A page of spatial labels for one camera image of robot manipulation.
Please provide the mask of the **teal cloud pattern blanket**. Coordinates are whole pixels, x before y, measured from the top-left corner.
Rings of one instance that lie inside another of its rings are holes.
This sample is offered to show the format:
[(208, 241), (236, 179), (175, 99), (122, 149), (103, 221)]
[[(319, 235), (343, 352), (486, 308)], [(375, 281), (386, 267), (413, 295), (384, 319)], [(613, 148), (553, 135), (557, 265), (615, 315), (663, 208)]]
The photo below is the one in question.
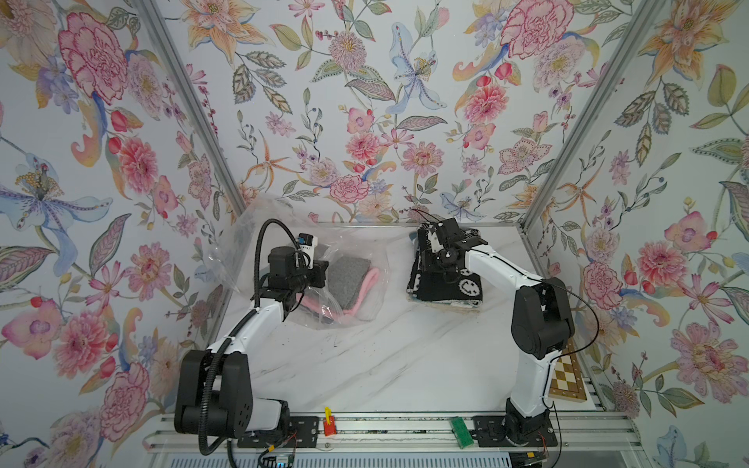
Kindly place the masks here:
[(410, 300), (415, 303), (419, 304), (425, 304), (430, 307), (435, 308), (446, 308), (446, 309), (479, 309), (483, 301), (482, 300), (436, 300), (436, 301), (429, 301), (429, 300), (419, 300), (415, 296), (411, 296)]

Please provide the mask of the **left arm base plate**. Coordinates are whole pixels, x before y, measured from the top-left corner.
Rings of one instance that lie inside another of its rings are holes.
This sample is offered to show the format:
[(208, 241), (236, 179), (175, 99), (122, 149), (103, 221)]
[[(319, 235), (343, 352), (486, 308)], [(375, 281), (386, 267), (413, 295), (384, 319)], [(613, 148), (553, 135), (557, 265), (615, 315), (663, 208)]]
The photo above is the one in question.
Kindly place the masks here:
[(320, 436), (320, 417), (282, 417), (272, 430), (245, 433), (236, 443), (240, 449), (265, 450), (271, 446), (315, 449)]

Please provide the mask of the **grey fuzzy blanket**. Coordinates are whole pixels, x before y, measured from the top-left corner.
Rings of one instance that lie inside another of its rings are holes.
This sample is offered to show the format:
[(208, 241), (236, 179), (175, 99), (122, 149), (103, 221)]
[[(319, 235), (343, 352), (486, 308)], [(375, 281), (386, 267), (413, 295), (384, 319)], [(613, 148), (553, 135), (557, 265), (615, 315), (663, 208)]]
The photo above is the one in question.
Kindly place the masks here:
[(362, 257), (344, 255), (332, 261), (327, 270), (327, 286), (342, 310), (353, 310), (362, 293), (372, 263)]

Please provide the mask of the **clear plastic vacuum bag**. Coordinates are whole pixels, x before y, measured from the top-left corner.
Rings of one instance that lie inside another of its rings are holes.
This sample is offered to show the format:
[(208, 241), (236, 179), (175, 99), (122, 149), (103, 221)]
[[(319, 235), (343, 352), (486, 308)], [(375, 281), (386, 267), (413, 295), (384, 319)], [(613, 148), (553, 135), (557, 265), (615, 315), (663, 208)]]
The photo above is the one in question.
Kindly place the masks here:
[[(273, 248), (292, 246), (298, 248), (298, 234), (309, 233), (318, 238), (315, 251), (316, 261), (332, 261), (351, 255), (362, 257), (380, 269), (380, 280), (367, 296), (359, 314), (339, 322), (324, 320), (306, 310), (302, 305), (291, 312), (286, 320), (318, 330), (325, 328), (353, 327), (373, 321), (384, 301), (388, 282), (388, 259), (384, 244), (364, 240), (352, 230), (325, 228), (302, 218), (282, 203), (272, 199), (259, 198), (247, 208), (242, 216), (218, 240), (218, 244), (208, 250), (206, 265), (228, 288), (247, 298), (254, 305), (253, 296), (261, 280), (259, 277), (268, 271), (268, 255)], [(323, 289), (310, 288), (304, 298), (316, 298)]]

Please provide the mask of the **black smiley knitted blanket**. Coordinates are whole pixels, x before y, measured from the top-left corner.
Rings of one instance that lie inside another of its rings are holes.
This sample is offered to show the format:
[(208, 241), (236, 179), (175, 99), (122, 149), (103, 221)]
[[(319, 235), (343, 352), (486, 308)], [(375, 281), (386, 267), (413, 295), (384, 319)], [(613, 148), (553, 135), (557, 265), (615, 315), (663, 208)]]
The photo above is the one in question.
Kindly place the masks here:
[(429, 242), (427, 225), (421, 224), (410, 234), (415, 247), (406, 292), (419, 300), (482, 300), (484, 289), (479, 275), (463, 269), (456, 273), (433, 273), (429, 271)]

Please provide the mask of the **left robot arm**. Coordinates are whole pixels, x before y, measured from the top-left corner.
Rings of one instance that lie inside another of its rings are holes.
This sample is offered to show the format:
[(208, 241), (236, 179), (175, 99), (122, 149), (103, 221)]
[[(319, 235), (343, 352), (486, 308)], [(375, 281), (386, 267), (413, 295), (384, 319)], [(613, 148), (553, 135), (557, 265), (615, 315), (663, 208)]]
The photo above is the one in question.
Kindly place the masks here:
[(250, 363), (263, 341), (302, 304), (302, 294), (326, 286), (328, 263), (316, 261), (314, 253), (310, 246), (272, 249), (250, 310), (222, 339), (183, 358), (174, 427), (197, 436), (203, 450), (211, 439), (289, 437), (288, 403), (253, 394)]

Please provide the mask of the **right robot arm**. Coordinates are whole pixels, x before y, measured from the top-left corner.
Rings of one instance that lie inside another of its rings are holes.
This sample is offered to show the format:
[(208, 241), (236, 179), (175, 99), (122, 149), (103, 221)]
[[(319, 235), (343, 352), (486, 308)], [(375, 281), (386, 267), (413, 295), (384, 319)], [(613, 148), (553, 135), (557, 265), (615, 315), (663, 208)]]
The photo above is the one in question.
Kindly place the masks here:
[(542, 278), (509, 261), (454, 218), (426, 223), (423, 228), (427, 271), (466, 270), (496, 288), (514, 290), (511, 335), (520, 354), (502, 426), (505, 438), (516, 446), (526, 445), (550, 423), (546, 399), (552, 371), (575, 334), (569, 292), (561, 280)]

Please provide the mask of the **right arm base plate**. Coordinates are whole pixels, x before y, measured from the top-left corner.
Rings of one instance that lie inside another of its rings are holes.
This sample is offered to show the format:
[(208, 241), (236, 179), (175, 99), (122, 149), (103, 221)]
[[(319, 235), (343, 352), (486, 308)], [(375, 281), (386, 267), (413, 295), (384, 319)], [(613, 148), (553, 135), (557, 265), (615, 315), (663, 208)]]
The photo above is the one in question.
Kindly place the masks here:
[(473, 435), (480, 448), (556, 448), (559, 441), (549, 413), (517, 419), (511, 415), (476, 415)]

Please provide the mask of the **beige knitted blanket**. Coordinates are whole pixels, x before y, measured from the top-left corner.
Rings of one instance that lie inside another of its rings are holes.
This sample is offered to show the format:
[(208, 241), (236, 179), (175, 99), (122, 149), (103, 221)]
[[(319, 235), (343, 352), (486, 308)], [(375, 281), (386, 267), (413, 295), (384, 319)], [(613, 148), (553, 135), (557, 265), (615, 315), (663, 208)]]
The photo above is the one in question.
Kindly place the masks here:
[(479, 313), (483, 302), (477, 300), (458, 302), (421, 302), (421, 305), (445, 312)]

